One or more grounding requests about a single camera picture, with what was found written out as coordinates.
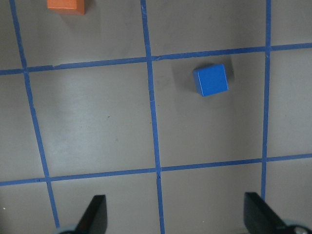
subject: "floor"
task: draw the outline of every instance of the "floor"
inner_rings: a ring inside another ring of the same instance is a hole
[[[243,195],[312,226],[312,1],[0,1],[0,233],[239,234]],[[192,70],[223,63],[229,91]]]

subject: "blue cube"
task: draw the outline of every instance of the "blue cube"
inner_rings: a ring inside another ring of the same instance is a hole
[[[223,64],[195,69],[193,75],[197,92],[204,97],[229,89]]]

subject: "cube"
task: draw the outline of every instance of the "cube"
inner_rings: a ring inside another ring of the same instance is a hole
[[[84,0],[47,0],[47,6],[62,15],[84,15]]]
[[[203,97],[229,89],[223,64],[195,69],[193,75],[197,92]]]

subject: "orange cube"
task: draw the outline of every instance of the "orange cube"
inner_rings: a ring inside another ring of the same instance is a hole
[[[84,15],[84,0],[47,0],[47,6],[62,15]]]

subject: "blue tape line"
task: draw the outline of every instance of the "blue tape line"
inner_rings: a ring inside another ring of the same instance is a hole
[[[122,175],[133,175],[133,174],[143,174],[143,173],[153,173],[153,172],[156,172],[156,168],[115,171],[115,172],[102,172],[102,173],[81,174],[81,175],[64,175],[64,176],[51,177],[51,181],[70,180],[70,179],[87,179],[87,178],[97,178],[97,177],[107,177],[107,176],[122,176]]]
[[[267,158],[267,162],[287,161],[287,160],[305,159],[305,158],[312,158],[312,154],[269,157]]]
[[[248,48],[227,49],[227,50],[212,50],[212,51],[190,52],[190,53],[181,53],[181,54],[169,54],[169,55],[161,55],[161,56],[152,56],[152,60],[159,61],[159,60],[164,60],[164,59],[188,59],[188,58],[207,57],[207,56],[265,52],[265,48],[266,47],[264,46],[260,46],[260,47],[248,47]]]
[[[61,64],[58,66],[46,65],[46,66],[28,67],[28,71],[42,72],[42,71],[83,68],[83,67],[99,67],[99,66],[119,65],[128,63],[140,63],[140,62],[146,62],[146,58],[138,57],[138,58],[121,58],[121,59],[101,60],[91,62],[76,62],[76,63]]]
[[[1,186],[17,185],[17,184],[31,184],[31,183],[40,183],[46,182],[45,178],[34,178],[34,179],[19,179],[19,180],[10,180],[10,181],[0,181]]]
[[[273,45],[272,51],[279,50],[297,50],[297,49],[309,49],[312,48],[312,43],[290,44],[290,45]]]
[[[141,0],[141,13],[142,13],[145,52],[146,52],[148,88],[149,88],[149,93],[150,93],[155,165],[156,165],[156,174],[157,174],[156,183],[157,183],[159,224],[160,224],[160,233],[165,234],[164,213],[163,213],[163,203],[162,203],[162,189],[161,189],[161,166],[160,166],[159,145],[158,145],[156,104],[155,104],[155,96],[154,96],[153,64],[152,64],[152,52],[151,52],[150,36],[149,36],[148,22],[147,22],[146,0]]]
[[[23,72],[24,72],[23,69],[0,70],[0,76],[22,74]]]
[[[260,162],[262,162],[261,158],[255,158],[255,159],[244,159],[244,160],[235,160],[235,161],[210,162],[210,163],[200,163],[200,164],[191,164],[191,165],[162,167],[161,170],[163,172],[167,172],[167,171],[178,171],[178,170],[188,170],[188,169],[198,169],[198,168],[244,165],[244,164],[260,163]]]
[[[265,199],[267,181],[267,153],[268,153],[268,123],[270,96],[270,62],[271,62],[271,0],[266,1],[266,52],[264,74],[264,107],[263,107],[263,138],[262,138],[262,170],[261,197]]]
[[[33,120],[35,134],[36,134],[36,138],[37,138],[37,144],[38,144],[38,148],[39,148],[43,172],[44,172],[44,176],[45,176],[46,183],[48,186],[48,193],[49,193],[51,208],[53,211],[54,222],[55,222],[55,226],[58,227],[59,226],[59,218],[58,218],[58,214],[57,214],[57,210],[56,210],[56,206],[55,206],[55,201],[54,201],[51,183],[48,181],[49,171],[48,171],[48,166],[47,166],[46,159],[45,159],[45,154],[44,154],[43,144],[42,144],[42,140],[41,140],[41,134],[40,134],[40,130],[39,130],[39,124],[38,124],[38,120],[37,120],[36,110],[35,110],[34,104],[33,104],[33,95],[32,95],[32,91],[31,91],[31,87],[30,87],[30,79],[29,79],[29,73],[27,70],[27,62],[26,62],[26,57],[25,57],[25,53],[24,53],[24,48],[22,45],[22,39],[21,39],[21,35],[20,35],[20,24],[19,24],[17,11],[16,11],[16,5],[15,5],[14,0],[10,0],[10,7],[11,7],[11,14],[12,14],[12,18],[13,18],[15,34],[16,34],[16,38],[17,38],[17,42],[18,42],[18,46],[19,46],[19,56],[20,56],[22,67],[23,67],[25,88],[26,88],[26,92],[27,92],[30,113],[31,113],[31,117]]]

